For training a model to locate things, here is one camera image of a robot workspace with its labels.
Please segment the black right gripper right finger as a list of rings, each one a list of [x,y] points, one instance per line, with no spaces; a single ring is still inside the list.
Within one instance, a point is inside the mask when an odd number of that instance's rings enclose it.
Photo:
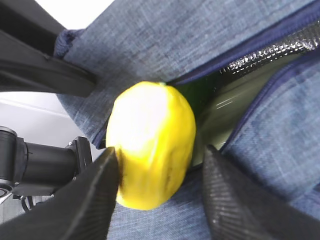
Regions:
[[[214,240],[318,240],[319,220],[252,182],[214,146],[203,156],[203,203]]]

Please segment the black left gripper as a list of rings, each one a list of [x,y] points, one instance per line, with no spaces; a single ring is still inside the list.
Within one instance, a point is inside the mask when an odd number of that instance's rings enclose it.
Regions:
[[[75,175],[82,173],[93,163],[90,142],[86,137],[76,137],[69,142],[67,149],[70,149],[75,157]]]

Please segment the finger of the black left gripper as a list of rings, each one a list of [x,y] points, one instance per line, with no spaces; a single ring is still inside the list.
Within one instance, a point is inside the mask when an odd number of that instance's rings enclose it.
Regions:
[[[0,2],[0,90],[87,97],[96,77],[54,57],[64,27],[35,0]]]

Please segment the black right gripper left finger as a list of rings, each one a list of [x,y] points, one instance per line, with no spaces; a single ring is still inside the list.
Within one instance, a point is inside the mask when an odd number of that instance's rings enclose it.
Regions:
[[[54,197],[0,226],[2,240],[105,240],[120,182],[108,147]]]

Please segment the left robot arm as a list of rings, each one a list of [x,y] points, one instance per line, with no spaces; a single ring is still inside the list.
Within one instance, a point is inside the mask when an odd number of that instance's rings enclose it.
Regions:
[[[63,26],[34,0],[0,3],[0,90],[87,97],[96,86],[92,73],[54,57]],[[91,164],[87,138],[66,147],[26,142],[9,127],[0,128],[0,199],[12,197],[24,211],[34,196],[51,196]]]

